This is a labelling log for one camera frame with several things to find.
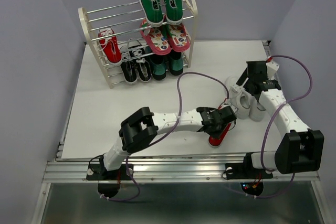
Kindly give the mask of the red canvas sneaker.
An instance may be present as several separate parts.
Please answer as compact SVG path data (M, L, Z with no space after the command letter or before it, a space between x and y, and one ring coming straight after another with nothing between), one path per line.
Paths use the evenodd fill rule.
M227 126L225 127L225 129L223 130L223 132L220 134L220 136L218 138L214 138L212 136L210 136L208 138L208 143L211 147L219 147L222 144L222 142L224 140L224 137L226 136L226 134L230 130L231 124L232 123L227 124Z
M121 65L121 53L118 47L117 38L114 36L114 30L111 27L99 30L98 37L104 37L104 39L98 40L98 50L102 51L109 64L113 66Z

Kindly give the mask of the black canvas sneaker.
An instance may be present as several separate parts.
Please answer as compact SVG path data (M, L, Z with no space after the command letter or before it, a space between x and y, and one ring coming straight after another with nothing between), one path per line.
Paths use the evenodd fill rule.
M151 80L150 64L147 61L147 57L144 56L144 49L131 50L131 56L134 58L136 70L142 82L149 82Z
M128 84L135 84L137 82L137 74L135 70L135 64L134 61L131 60L132 56L129 51L129 43L127 45L124 45L120 49L121 51L121 70L123 72L124 79L126 83Z

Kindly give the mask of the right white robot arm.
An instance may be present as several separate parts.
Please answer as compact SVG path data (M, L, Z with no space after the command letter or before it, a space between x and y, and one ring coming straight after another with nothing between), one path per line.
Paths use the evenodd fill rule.
M279 82L272 78L277 68L278 64L270 59L249 61L237 81L267 111L282 138L275 151L246 154L241 170L248 177L261 169L292 174L320 168L324 136L307 126L290 106Z

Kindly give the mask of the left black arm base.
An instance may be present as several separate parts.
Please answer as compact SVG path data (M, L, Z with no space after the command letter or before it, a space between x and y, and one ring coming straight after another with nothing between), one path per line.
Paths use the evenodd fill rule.
M138 192L134 197L116 198L116 195L121 190L123 179L134 182L132 172L132 166L127 164L121 164L116 170L107 171L104 166L103 155L98 155L93 157L88 163L86 180L98 182L97 191L100 198L107 201L127 202L139 195L138 185L136 185Z

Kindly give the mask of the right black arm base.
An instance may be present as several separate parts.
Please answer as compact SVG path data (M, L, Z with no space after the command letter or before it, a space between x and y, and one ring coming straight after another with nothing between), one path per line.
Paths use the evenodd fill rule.
M248 196L257 198L264 190L264 179L272 179L273 174L267 173L262 168L254 168L251 158L252 153L247 153L240 163L226 163L221 177L225 180L239 180L242 191Z

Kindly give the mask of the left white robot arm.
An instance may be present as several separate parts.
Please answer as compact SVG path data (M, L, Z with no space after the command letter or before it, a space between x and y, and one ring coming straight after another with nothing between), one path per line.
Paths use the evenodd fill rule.
M118 139L103 155L98 171L106 179L113 178L127 157L148 148L158 135L189 131L219 138L235 120L235 112L229 105L221 109L198 107L181 114L154 113L148 107L140 108L121 123Z

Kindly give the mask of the white sneaker under arm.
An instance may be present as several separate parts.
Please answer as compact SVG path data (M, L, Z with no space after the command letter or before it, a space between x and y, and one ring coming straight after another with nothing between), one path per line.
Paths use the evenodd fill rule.
M255 122L260 122L264 119L266 109L255 99L252 98L250 104L249 118Z

